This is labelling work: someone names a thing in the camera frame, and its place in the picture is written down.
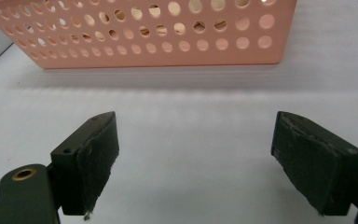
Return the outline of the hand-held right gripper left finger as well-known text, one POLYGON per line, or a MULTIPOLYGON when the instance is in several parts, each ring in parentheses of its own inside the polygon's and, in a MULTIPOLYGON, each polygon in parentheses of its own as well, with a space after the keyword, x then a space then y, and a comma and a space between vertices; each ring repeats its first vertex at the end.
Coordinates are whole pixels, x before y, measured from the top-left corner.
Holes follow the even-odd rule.
POLYGON ((49 177, 56 205, 67 216, 91 213, 118 154, 115 112, 83 123, 50 153, 49 177))

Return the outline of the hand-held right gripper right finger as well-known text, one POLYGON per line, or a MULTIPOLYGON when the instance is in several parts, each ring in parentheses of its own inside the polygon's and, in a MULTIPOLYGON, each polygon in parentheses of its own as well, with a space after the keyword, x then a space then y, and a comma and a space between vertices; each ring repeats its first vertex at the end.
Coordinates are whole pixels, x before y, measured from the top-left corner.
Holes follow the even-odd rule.
POLYGON ((320 214, 345 216, 358 175, 358 147, 299 115, 277 113, 271 155, 320 214))

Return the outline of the pink perforated plastic basket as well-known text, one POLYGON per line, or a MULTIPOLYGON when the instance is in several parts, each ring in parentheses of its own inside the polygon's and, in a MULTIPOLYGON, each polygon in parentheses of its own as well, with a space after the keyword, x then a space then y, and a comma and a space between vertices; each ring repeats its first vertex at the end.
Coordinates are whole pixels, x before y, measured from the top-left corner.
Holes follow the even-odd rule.
POLYGON ((0 31, 44 69, 275 64, 297 0, 0 0, 0 31))

